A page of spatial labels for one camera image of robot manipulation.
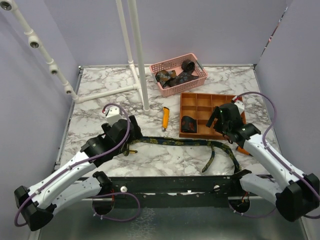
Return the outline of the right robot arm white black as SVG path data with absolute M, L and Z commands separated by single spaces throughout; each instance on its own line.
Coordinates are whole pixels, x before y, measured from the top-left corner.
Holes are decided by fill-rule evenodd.
M 313 173 L 305 174 L 286 160 L 254 124 L 243 122 L 243 111 L 244 104 L 240 100 L 222 104 L 214 108 L 206 125 L 250 153 L 274 181 L 247 173 L 230 182 L 230 191 L 236 196 L 250 192 L 264 198 L 289 222 L 317 209 L 320 206 L 318 177 Z

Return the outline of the blue yellow floral tie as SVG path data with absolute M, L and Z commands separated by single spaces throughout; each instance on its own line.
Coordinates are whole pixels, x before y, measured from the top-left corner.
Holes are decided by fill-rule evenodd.
M 128 141 L 127 143 L 124 144 L 122 147 L 122 154 L 124 156 L 128 156 L 132 151 L 130 150 L 130 145 L 137 144 L 137 143 L 145 143 L 145 144 L 153 144 L 153 145 L 163 145 L 163 146 L 207 146 L 211 148 L 211 156 L 206 163 L 206 165 L 202 168 L 201 172 L 204 173 L 206 172 L 211 164 L 214 161 L 215 158 L 215 148 L 219 148 L 223 150 L 227 156 L 231 159 L 233 166 L 234 166 L 234 171 L 233 173 L 239 173 L 242 168 L 236 159 L 232 149 L 219 141 L 215 140 L 204 140 L 204 139 L 186 139 L 186 138 L 172 138 L 172 137 L 160 137 L 160 136 L 144 136 L 140 139 Z

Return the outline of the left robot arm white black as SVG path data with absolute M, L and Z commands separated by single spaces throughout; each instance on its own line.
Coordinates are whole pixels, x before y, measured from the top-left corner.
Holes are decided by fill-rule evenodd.
M 112 181 L 96 168 L 124 153 L 129 143 L 143 135 L 134 115 L 101 127 L 104 133 L 87 140 L 60 169 L 33 186 L 19 186 L 14 191 L 18 214 L 31 231 L 41 229 L 75 202 L 114 193 Z

